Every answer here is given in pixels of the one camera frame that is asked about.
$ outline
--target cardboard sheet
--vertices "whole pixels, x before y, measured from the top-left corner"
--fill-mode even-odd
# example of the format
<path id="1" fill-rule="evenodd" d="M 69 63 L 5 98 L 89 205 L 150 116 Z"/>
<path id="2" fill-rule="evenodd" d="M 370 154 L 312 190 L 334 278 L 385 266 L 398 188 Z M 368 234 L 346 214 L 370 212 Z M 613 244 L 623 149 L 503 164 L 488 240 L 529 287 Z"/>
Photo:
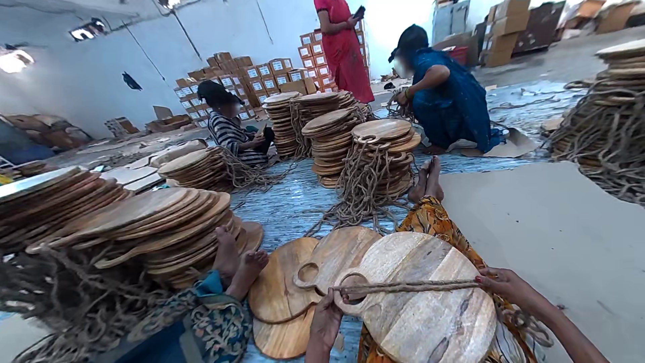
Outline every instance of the cardboard sheet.
<path id="1" fill-rule="evenodd" d="M 439 180 L 450 218 L 488 265 L 513 269 L 562 304 L 610 362 L 645 357 L 645 209 L 610 196 L 568 162 Z M 556 345 L 545 349 L 547 361 L 569 362 Z"/>
<path id="2" fill-rule="evenodd" d="M 491 156 L 496 158 L 516 158 L 537 148 L 537 144 L 520 130 L 510 127 L 506 143 L 501 143 L 486 154 L 477 149 L 461 149 L 465 156 Z"/>

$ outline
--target floor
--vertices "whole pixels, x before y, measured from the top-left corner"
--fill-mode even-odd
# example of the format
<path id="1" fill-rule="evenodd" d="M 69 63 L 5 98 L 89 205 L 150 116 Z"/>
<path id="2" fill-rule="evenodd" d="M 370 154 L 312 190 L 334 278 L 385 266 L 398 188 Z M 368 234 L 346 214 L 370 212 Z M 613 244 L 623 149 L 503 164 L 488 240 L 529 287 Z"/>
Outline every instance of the floor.
<path id="1" fill-rule="evenodd" d="M 540 122 L 562 114 L 564 110 L 574 106 L 584 94 L 579 91 L 563 90 L 562 86 L 575 79 L 592 78 L 596 72 L 603 69 L 602 63 L 593 57 L 593 53 L 601 48 L 643 36 L 645 36 L 645 28 L 632 28 L 603 36 L 571 39 L 556 44 L 548 52 L 518 57 L 509 65 L 476 69 L 473 73 L 483 85 L 498 86 L 487 95 L 491 119 L 506 126 L 517 127 L 541 144 Z M 381 94 L 377 97 L 377 101 L 373 104 L 374 110 L 378 110 L 380 102 L 387 101 L 390 94 Z M 377 114 L 386 116 L 383 110 L 378 110 Z M 201 135 L 201 133 L 183 134 L 179 137 L 195 135 Z M 86 154 L 83 158 L 91 161 L 98 156 L 98 154 L 92 157 L 90 155 Z M 417 165 L 428 159 L 428 156 L 420 153 L 415 154 L 415 157 Z M 536 150 L 515 159 L 467 158 L 454 154 L 441 156 L 442 173 L 504 170 L 547 160 L 544 150 Z M 276 247 L 301 237 L 320 217 L 320 212 L 312 210 L 327 209 L 335 201 L 335 192 L 324 189 L 317 183 L 315 175 L 310 170 L 311 165 L 311 160 L 299 162 L 296 169 L 281 184 L 274 186 L 267 193 L 252 192 L 246 195 L 241 192 L 233 195 L 233 205 L 242 199 L 246 201 L 236 210 L 236 214 L 244 220 L 253 220 L 265 226 L 263 248 L 266 250 L 273 251 Z M 287 166 L 287 164 L 278 164 L 272 168 L 272 171 L 280 172 Z M 266 210 L 267 204 L 272 206 L 271 213 Z M 394 212 L 398 221 L 405 215 L 403 209 L 397 209 Z M 382 224 L 390 229 L 393 228 L 391 222 Z M 329 227 L 319 234 L 322 236 L 328 230 Z M 19 329 L 11 328 L 10 323 L 15 324 L 9 319 L 0 322 L 0 342 L 2 342 L 0 349 L 3 353 L 0 363 L 8 362 L 13 356 L 11 353 L 16 354 L 21 350 L 18 343 L 9 343 L 11 345 L 5 343 L 8 342 L 5 335 L 19 337 L 21 334 Z M 334 362 L 355 362 L 360 328 L 361 324 L 356 318 L 343 319 L 341 333 L 345 337 L 345 349 L 342 352 L 336 350 L 332 352 Z M 21 341 L 25 347 L 29 344 L 29 334 L 25 330 L 25 339 L 16 340 Z M 262 356 L 253 344 L 250 344 L 244 359 L 247 362 L 270 360 Z"/>

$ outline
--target cardboard scrap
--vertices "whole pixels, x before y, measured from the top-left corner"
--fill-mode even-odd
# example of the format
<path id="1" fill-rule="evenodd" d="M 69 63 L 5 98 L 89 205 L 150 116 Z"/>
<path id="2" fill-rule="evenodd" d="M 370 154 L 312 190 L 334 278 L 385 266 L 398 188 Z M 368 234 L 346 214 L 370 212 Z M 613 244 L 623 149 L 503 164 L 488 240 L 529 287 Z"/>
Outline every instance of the cardboard scrap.
<path id="1" fill-rule="evenodd" d="M 509 134 L 506 143 L 501 143 L 486 154 L 482 154 L 477 149 L 461 149 L 461 154 L 465 156 L 489 156 L 495 158 L 517 158 L 529 151 L 537 149 L 537 144 L 524 135 L 520 130 L 513 127 L 508 128 Z"/>

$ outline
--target ceiling light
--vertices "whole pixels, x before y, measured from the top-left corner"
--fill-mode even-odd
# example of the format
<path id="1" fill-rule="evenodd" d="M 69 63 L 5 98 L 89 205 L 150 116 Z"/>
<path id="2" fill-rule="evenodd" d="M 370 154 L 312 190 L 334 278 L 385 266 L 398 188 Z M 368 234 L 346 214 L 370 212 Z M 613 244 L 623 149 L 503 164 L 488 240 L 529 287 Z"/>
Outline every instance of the ceiling light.
<path id="1" fill-rule="evenodd" d="M 24 50 L 0 48 L 0 69 L 7 73 L 18 73 L 33 62 L 34 59 Z"/>

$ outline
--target wood grain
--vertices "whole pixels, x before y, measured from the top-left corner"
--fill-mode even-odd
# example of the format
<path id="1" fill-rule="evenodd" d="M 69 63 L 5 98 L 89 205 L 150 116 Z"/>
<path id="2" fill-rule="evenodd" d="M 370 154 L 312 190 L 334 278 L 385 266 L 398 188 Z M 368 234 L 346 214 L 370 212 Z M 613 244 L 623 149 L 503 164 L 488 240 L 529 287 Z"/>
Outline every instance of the wood grain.
<path id="1" fill-rule="evenodd" d="M 312 306 L 297 318 L 282 324 L 267 324 L 253 319 L 255 346 L 264 355 L 274 359 L 290 359 L 304 355 L 312 325 Z"/>
<path id="2" fill-rule="evenodd" d="M 424 233 L 389 234 L 372 245 L 358 267 L 343 271 L 368 283 L 460 280 L 478 275 L 458 250 Z M 356 305 L 335 303 L 349 315 L 361 316 L 372 337 L 397 362 L 480 362 L 493 336 L 497 317 L 493 300 L 483 290 L 376 293 Z"/>
<path id="3" fill-rule="evenodd" d="M 302 289 L 315 287 L 318 293 L 326 295 L 338 274 L 358 266 L 365 252 L 380 238 L 380 234 L 360 226 L 332 231 L 318 243 L 312 257 L 298 267 L 293 274 L 294 284 Z"/>
<path id="4" fill-rule="evenodd" d="M 251 286 L 248 303 L 256 319 L 269 324 L 293 320 L 322 298 L 315 289 L 293 284 L 293 274 L 309 260 L 318 240 L 302 237 L 278 247 Z"/>

